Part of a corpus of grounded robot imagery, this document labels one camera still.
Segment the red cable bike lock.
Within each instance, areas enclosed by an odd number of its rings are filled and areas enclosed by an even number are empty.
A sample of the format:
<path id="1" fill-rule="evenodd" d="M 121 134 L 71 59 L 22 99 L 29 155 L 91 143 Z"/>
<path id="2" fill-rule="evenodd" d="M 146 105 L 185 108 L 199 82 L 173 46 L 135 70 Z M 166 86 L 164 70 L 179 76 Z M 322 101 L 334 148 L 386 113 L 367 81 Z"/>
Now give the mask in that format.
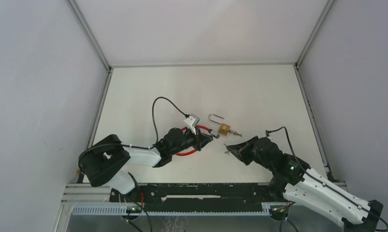
<path id="1" fill-rule="evenodd" d="M 206 127 L 206 126 L 202 126 L 202 125 L 198 125 L 198 128 L 202 129 L 202 130 L 205 130 L 205 131 L 208 131 L 208 133 L 213 136 L 214 138 L 218 139 L 220 137 L 220 134 L 218 132 L 216 132 L 215 130 L 209 128 L 209 127 Z M 191 155 L 193 153 L 197 152 L 196 149 L 192 149 L 190 151 L 187 151 L 187 152 L 180 152 L 180 153 L 176 153 L 177 156 L 180 156 L 180 157 L 183 157 L 183 156 L 188 156 L 188 155 Z"/>

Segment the brass padlock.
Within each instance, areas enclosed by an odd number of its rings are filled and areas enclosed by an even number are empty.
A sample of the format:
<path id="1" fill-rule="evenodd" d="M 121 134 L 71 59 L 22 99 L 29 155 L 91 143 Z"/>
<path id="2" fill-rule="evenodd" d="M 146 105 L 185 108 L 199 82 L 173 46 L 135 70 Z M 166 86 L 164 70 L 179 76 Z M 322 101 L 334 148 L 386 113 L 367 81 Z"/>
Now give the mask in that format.
<path id="1" fill-rule="evenodd" d="M 225 123 L 220 123 L 218 121 L 215 121 L 213 119 L 213 117 L 216 117 L 216 118 L 219 118 L 219 119 L 225 119 L 224 117 L 222 116 L 219 116 L 219 115 L 216 115 L 216 114 L 209 114 L 208 115 L 208 120 L 213 122 L 213 123 L 216 123 L 219 125 L 219 129 L 218 129 L 218 133 L 220 135 L 223 135 L 223 136 L 227 136 L 229 133 L 231 133 L 231 126 L 225 124 Z"/>

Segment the padlock keys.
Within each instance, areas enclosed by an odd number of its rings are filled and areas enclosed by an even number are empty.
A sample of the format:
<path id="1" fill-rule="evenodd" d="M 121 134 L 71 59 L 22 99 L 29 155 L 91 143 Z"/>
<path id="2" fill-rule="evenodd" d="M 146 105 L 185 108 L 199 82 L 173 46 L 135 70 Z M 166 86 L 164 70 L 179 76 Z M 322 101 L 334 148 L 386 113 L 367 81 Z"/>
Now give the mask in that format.
<path id="1" fill-rule="evenodd" d="M 240 133 L 238 133 L 238 132 L 236 132 L 236 131 L 234 131 L 234 130 L 229 130 L 229 133 L 232 134 L 232 135 L 234 135 L 234 136 L 240 136 L 240 137 L 243 136 L 242 134 L 240 134 Z"/>

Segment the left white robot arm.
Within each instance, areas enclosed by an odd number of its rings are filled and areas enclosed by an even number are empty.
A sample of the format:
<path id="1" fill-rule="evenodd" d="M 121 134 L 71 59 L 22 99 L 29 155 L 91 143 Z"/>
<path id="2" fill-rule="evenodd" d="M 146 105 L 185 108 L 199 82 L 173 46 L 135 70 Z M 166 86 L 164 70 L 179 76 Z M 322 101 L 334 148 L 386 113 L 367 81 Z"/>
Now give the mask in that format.
<path id="1" fill-rule="evenodd" d="M 219 136 L 211 129 L 206 134 L 197 126 L 190 129 L 172 128 L 151 147 L 123 144 L 119 137 L 111 134 L 79 155 L 78 166 L 87 176 L 92 187 L 109 186 L 117 190 L 129 202 L 139 198 L 140 189 L 131 173 L 122 171 L 125 165 L 163 167 L 172 161 L 174 155 L 192 148 L 201 151 Z"/>

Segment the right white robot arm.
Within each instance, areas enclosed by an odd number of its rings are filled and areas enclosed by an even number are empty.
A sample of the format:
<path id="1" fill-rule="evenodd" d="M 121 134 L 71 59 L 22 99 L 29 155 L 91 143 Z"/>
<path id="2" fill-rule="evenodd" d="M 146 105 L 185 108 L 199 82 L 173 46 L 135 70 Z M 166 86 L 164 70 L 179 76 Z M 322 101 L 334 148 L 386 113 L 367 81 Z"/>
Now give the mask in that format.
<path id="1" fill-rule="evenodd" d="M 226 149 L 245 165 L 255 162 L 272 172 L 268 184 L 274 201 L 291 201 L 328 218 L 345 232 L 375 232 L 383 205 L 377 200 L 356 197 L 307 162 L 282 152 L 269 138 L 252 139 L 228 145 Z"/>

